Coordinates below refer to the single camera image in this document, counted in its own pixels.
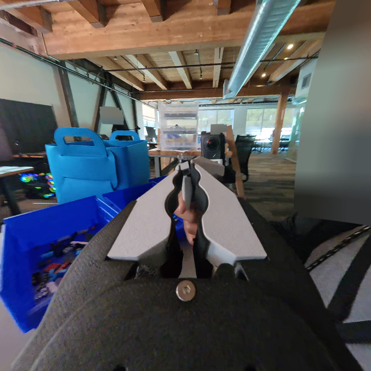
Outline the person's grey shirt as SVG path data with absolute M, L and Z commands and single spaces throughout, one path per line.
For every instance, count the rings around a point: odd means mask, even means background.
M 305 267 L 346 347 L 362 370 L 370 370 L 370 227 L 323 242 Z

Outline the silver ventilation duct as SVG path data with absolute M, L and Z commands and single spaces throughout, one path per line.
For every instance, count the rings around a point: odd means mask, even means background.
M 299 5 L 299 0 L 256 1 L 244 42 L 240 48 L 231 77 L 224 81 L 223 99 L 234 98 L 252 77 L 261 60 Z

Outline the black mesh office chair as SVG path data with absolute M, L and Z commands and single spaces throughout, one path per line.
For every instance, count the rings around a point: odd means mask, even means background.
M 255 138 L 251 135 L 237 135 L 235 140 L 243 183 L 248 181 L 248 161 L 254 147 Z

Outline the clear plastic drawer stack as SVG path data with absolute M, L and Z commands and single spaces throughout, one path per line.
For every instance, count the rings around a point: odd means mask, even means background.
M 199 100 L 159 101 L 159 141 L 162 151 L 197 150 Z

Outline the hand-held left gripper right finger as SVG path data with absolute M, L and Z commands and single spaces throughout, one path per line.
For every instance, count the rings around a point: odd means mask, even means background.
M 221 264 L 263 260 L 267 253 L 237 196 L 200 165 L 191 164 L 195 203 L 201 211 L 193 247 L 197 278 Z

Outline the computer with coloured lights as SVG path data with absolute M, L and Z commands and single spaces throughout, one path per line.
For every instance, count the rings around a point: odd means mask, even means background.
M 27 199 L 49 199 L 56 196 L 56 187 L 51 173 L 21 173 L 25 197 Z

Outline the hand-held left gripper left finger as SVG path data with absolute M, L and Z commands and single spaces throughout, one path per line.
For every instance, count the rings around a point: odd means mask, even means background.
M 180 170 L 166 176 L 139 197 L 107 257 L 161 267 L 180 261 L 174 211 L 179 206 Z

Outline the blue plastic bin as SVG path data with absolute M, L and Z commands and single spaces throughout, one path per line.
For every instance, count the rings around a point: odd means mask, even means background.
M 104 225 L 111 222 L 128 204 L 150 191 L 167 175 L 150 179 L 148 183 L 102 194 L 96 198 Z
M 30 281 L 33 248 L 93 224 L 99 224 L 102 229 L 105 226 L 102 222 L 96 197 L 50 206 L 4 221 L 1 299 L 21 332 L 38 327 L 53 297 L 38 304 L 34 302 Z

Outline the person's right hand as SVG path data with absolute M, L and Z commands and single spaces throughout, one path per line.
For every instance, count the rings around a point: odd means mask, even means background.
M 183 200 L 182 192 L 178 194 L 178 207 L 174 214 L 183 220 L 183 229 L 188 240 L 188 243 L 193 246 L 194 239 L 197 235 L 198 219 L 200 212 L 195 208 L 194 204 L 190 204 L 187 208 Z

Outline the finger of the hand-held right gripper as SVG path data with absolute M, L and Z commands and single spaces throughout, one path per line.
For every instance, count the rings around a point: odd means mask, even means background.
M 211 160 L 198 156 L 192 159 L 192 163 L 200 166 L 213 176 L 217 175 L 223 177 L 225 175 L 225 165 L 223 164 L 222 159 Z
M 189 210 L 191 203 L 192 203 L 193 192 L 194 192 L 191 169 L 190 167 L 181 167 L 181 172 L 183 175 L 182 198 L 183 198 L 186 210 Z

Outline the side table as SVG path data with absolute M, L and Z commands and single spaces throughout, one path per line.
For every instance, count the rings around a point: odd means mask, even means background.
M 21 173 L 27 173 L 34 170 L 34 167 L 19 167 L 19 166 L 1 166 L 0 167 L 0 189 L 2 194 L 4 195 L 5 201 L 7 202 L 7 206 L 11 212 L 12 216 L 19 215 L 21 213 L 20 208 L 14 198 L 14 195 L 10 191 L 7 183 L 6 178 L 19 175 Z

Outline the pile of lego pieces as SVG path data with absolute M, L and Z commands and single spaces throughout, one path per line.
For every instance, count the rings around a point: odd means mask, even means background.
M 69 267 L 99 229 L 99 224 L 93 224 L 33 248 L 30 281 L 36 304 L 53 296 Z

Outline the person's black jacket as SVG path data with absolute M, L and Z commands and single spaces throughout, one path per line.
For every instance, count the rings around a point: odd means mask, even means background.
M 281 221 L 270 220 L 269 223 L 295 251 L 302 263 L 323 242 L 362 227 L 355 223 L 299 216 L 297 212 Z

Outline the black wall board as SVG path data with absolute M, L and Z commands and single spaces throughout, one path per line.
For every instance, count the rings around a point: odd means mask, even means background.
M 45 145 L 54 143 L 57 128 L 52 106 L 1 99 L 0 160 L 44 152 Z

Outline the light blue felt bag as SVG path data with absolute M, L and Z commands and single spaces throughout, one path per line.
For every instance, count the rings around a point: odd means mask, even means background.
M 109 140 L 88 128 L 63 127 L 45 145 L 59 204 L 141 186 L 150 179 L 146 140 L 115 131 Z

